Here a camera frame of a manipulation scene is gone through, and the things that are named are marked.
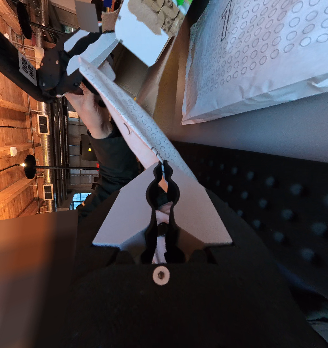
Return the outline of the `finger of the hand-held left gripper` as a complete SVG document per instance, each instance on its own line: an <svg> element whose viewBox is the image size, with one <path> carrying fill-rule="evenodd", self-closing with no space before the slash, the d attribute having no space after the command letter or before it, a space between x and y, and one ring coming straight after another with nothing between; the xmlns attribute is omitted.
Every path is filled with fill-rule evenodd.
<svg viewBox="0 0 328 348"><path fill-rule="evenodd" d="M72 36L69 37L63 44L63 48L65 52L70 52L70 50L73 49L73 47L75 46L75 44L83 37L88 36L88 34L90 34L90 32L87 32L85 30L79 29L75 32L71 33Z"/></svg>
<svg viewBox="0 0 328 348"><path fill-rule="evenodd" d="M66 68L67 76L70 76L80 67L80 58L84 59L94 67L99 68L110 53L117 46L118 40L115 32L102 33L101 36L80 54L74 55L70 58Z"/></svg>

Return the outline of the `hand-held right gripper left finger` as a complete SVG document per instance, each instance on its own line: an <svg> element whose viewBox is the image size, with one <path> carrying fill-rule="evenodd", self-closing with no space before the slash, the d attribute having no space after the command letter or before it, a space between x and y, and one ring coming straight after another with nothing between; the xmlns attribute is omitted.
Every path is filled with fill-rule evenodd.
<svg viewBox="0 0 328 348"><path fill-rule="evenodd" d="M127 251L140 263L152 264L158 238L156 200L162 163L154 163L118 193L92 244Z"/></svg>

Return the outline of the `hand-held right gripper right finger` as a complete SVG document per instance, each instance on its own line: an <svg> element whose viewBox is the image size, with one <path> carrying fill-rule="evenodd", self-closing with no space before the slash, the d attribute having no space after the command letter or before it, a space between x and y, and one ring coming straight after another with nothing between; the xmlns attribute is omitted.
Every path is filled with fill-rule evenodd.
<svg viewBox="0 0 328 348"><path fill-rule="evenodd" d="M229 235L206 189L176 165L164 161L170 207L165 236L167 263L184 263L194 251L231 246Z"/></svg>

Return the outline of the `long white paper bag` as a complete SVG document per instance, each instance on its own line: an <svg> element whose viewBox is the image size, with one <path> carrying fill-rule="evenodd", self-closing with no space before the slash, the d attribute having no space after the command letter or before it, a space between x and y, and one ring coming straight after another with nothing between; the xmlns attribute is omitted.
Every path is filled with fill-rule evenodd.
<svg viewBox="0 0 328 348"><path fill-rule="evenodd" d="M112 120L144 169L154 170L159 165L164 177L159 182L162 189L167 191L168 187L168 179L164 174L164 163L171 167L172 179L178 186L188 187L193 182L195 185L201 186L178 150L153 118L91 63L83 58L79 58L79 63L80 73L98 92Z"/></svg>

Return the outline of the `large white paper bag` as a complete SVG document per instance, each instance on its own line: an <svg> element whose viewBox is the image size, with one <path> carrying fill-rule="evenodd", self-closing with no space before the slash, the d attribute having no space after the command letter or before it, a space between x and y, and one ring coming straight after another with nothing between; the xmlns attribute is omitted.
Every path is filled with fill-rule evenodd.
<svg viewBox="0 0 328 348"><path fill-rule="evenodd" d="M209 1L191 27L182 124L328 92L328 0Z"/></svg>

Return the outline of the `person's left hand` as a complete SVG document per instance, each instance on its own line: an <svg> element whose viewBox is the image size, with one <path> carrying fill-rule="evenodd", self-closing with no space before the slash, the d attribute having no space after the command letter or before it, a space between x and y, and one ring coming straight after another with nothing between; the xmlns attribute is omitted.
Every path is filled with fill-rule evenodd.
<svg viewBox="0 0 328 348"><path fill-rule="evenodd" d="M66 99L71 103L91 136L103 139L113 132L107 108L100 107L95 100L95 95L81 83L77 93L65 93Z"/></svg>

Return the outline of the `black toy set box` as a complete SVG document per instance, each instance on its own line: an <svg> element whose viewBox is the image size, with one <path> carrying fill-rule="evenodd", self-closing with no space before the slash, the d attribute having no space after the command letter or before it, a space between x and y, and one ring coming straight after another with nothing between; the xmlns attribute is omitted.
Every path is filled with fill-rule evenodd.
<svg viewBox="0 0 328 348"><path fill-rule="evenodd" d="M115 83L155 119L182 117L191 26L209 1L116 1L102 12L114 29Z"/></svg>

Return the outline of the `window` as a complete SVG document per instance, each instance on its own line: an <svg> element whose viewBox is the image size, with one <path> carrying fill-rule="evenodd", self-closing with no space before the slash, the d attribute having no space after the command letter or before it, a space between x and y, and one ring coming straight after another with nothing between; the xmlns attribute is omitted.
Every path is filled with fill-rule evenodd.
<svg viewBox="0 0 328 348"><path fill-rule="evenodd" d="M91 195L91 192L86 193L75 193L72 198L72 202L70 204L70 209L75 210L79 205L81 205L89 195Z"/></svg>

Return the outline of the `person's light grey clothing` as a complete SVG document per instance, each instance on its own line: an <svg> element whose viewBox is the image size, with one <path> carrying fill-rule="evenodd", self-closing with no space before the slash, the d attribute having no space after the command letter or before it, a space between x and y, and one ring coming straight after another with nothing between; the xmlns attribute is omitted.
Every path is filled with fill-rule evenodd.
<svg viewBox="0 0 328 348"><path fill-rule="evenodd" d="M159 225L161 223L168 224L169 218L170 218L170 208L172 206L172 202L167 202L163 204L162 206L158 207L156 210L156 219L157 219L157 226L159 230ZM165 253L166 253L166 242L165 242L165 236L158 236L157 237L157 246L156 250L153 255L153 264L162 264L166 263L165 259Z"/></svg>

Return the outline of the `black floor pole stand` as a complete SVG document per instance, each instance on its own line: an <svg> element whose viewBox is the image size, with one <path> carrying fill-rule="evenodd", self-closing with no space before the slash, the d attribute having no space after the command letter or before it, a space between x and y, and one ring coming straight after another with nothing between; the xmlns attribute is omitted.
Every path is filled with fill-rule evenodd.
<svg viewBox="0 0 328 348"><path fill-rule="evenodd" d="M25 158L23 163L19 163L18 166L22 167L25 173L25 176L27 179L33 179L34 176L37 173L37 169L42 169L42 170L88 170L88 171L98 171L100 170L99 167L70 167L70 166L40 166L37 165L36 163L36 158L29 154Z"/></svg>

